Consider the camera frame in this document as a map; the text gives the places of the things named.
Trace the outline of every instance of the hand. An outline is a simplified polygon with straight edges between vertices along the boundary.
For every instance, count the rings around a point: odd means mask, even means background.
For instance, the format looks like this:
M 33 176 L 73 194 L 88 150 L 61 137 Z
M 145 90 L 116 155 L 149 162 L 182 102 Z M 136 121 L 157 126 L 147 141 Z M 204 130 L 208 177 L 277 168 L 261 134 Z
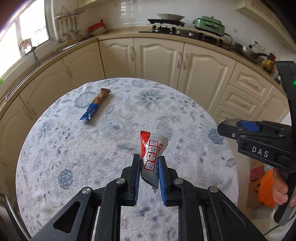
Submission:
M 273 169 L 273 178 L 274 183 L 272 185 L 272 196 L 274 201 L 278 205 L 283 205 L 288 201 L 288 185 L 284 179 L 280 176 L 279 170 Z M 294 196 L 290 202 L 290 206 L 293 207 L 296 205 L 296 196 Z

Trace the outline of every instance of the green electric grill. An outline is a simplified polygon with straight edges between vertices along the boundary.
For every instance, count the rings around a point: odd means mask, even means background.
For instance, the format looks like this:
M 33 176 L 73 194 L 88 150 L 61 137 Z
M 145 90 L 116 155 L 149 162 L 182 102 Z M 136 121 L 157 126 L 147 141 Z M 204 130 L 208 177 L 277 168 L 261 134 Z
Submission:
M 198 30 L 207 31 L 219 36 L 223 36 L 225 33 L 225 27 L 222 22 L 212 17 L 202 16 L 195 19 L 193 22 L 194 27 Z

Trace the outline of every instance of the hanging utensil rack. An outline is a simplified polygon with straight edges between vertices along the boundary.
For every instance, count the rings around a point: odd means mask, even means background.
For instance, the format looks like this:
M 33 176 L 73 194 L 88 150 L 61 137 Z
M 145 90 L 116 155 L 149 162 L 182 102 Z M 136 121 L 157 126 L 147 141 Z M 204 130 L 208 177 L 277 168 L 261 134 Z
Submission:
M 68 17 L 79 16 L 85 11 L 86 11 L 85 9 L 76 9 L 76 10 L 68 11 L 64 6 L 62 6 L 61 14 L 56 16 L 54 19 L 57 21 L 64 18 L 68 18 Z

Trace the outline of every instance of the kitchen countertop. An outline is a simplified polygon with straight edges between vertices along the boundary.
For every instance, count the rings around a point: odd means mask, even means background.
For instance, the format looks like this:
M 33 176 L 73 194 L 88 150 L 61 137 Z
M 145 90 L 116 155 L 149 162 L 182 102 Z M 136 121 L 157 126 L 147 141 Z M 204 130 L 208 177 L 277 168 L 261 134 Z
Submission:
M 111 93 L 90 121 L 79 120 L 101 88 Z M 120 177 L 140 151 L 141 130 L 169 138 L 168 167 L 194 186 L 219 187 L 237 204 L 238 179 L 228 142 L 192 99 L 149 80 L 87 83 L 58 99 L 37 120 L 16 171 L 17 202 L 31 235 L 83 187 Z M 121 211 L 121 239 L 177 240 L 178 208 L 164 207 L 160 190 L 140 180 L 135 207 Z
M 66 55 L 78 50 L 79 48 L 82 48 L 88 44 L 91 44 L 96 41 L 106 40 L 106 39 L 115 39 L 115 38 L 136 38 L 136 37 L 148 37 L 148 38 L 160 38 L 160 39 L 169 39 L 169 40 L 175 40 L 175 41 L 181 41 L 189 44 L 198 45 L 204 48 L 211 49 L 213 51 L 219 52 L 221 54 L 224 54 L 230 58 L 235 59 L 236 61 L 248 66 L 249 68 L 256 71 L 258 74 L 266 78 L 270 83 L 272 83 L 274 86 L 276 86 L 284 95 L 285 92 L 283 88 L 275 82 L 273 77 L 267 73 L 265 70 L 263 70 L 263 67 L 260 65 L 256 65 L 249 61 L 248 59 L 244 58 L 243 56 L 239 55 L 238 53 L 234 51 L 228 51 L 223 48 L 220 48 L 215 45 L 211 45 L 209 43 L 199 41 L 196 39 L 191 39 L 187 37 L 182 36 L 176 36 L 176 35 L 169 35 L 169 34 L 159 34 L 159 33 L 139 33 L 139 31 L 143 29 L 150 29 L 151 27 L 143 26 L 143 27 L 128 27 L 128 28 L 120 28 L 120 29 L 113 29 L 109 30 L 109 32 L 91 37 L 87 40 L 81 41 L 76 46 L 69 48 L 68 50 L 62 52 L 61 54 L 58 54 L 54 56 L 51 60 L 47 61 L 45 64 L 43 64 L 40 68 L 36 69 L 30 76 L 28 76 L 10 95 L 10 97 L 5 101 L 2 101 L 0 103 L 0 119 L 2 118 L 3 114 L 9 107 L 9 105 L 12 103 L 12 101 L 16 98 L 16 96 L 42 71 L 44 71 L 46 68 L 48 68 L 50 65 L 55 63 L 56 61 L 62 59 Z M 11 84 L 11 88 L 16 84 L 17 80 Z

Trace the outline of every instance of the orange bag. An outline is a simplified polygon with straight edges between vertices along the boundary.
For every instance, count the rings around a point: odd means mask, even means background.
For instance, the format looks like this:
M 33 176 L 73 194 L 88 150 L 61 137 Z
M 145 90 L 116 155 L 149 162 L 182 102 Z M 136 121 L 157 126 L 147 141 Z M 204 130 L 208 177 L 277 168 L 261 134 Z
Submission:
M 270 208 L 274 208 L 276 205 L 272 197 L 272 184 L 274 183 L 272 174 L 272 169 L 264 174 L 264 176 L 261 178 L 260 187 L 258 190 L 258 200 Z

